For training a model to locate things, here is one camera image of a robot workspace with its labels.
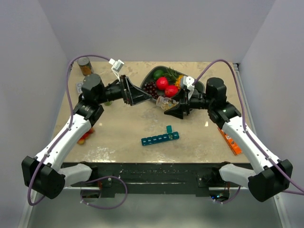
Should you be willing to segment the clear pill bottle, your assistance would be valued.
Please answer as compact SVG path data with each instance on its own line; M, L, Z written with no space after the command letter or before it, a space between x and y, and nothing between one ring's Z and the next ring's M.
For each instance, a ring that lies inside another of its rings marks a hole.
M169 98L159 96L156 100L156 106L160 107L162 110L167 111L173 107L175 107L179 102Z

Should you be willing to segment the teal weekly pill organizer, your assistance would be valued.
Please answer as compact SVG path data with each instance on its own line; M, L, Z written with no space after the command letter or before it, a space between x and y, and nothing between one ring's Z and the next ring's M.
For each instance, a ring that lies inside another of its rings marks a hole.
M169 142L169 141L178 140L180 138L179 133L174 132L171 125L166 126L166 131L167 132L165 134L142 138L141 139L142 146L165 143L165 142Z

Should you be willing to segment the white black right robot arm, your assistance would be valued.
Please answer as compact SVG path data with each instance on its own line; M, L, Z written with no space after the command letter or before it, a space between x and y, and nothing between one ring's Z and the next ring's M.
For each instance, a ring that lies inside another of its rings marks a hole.
M173 97L177 104L164 113L182 119L192 109L206 109L210 120L237 143L252 166L249 170L224 162L212 174L213 184L221 187L232 182L246 187L260 202L286 190L293 171L291 162L270 152L247 127L240 111L227 101L224 81L217 77L208 79L204 93L197 92L193 83L190 76L180 80L181 89Z

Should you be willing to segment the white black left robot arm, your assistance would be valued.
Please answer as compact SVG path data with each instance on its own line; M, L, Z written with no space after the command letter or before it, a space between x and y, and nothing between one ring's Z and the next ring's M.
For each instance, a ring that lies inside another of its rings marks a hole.
M118 99L133 106L150 100L151 95L133 85L125 75L107 86L97 74L84 79L82 93L67 124L41 152L33 158L27 156L21 163L24 182L29 191L35 190L54 199L64 187L79 182L87 186L97 184L98 172L88 163L68 168L62 168L62 164L80 138L100 118L104 111L102 104Z

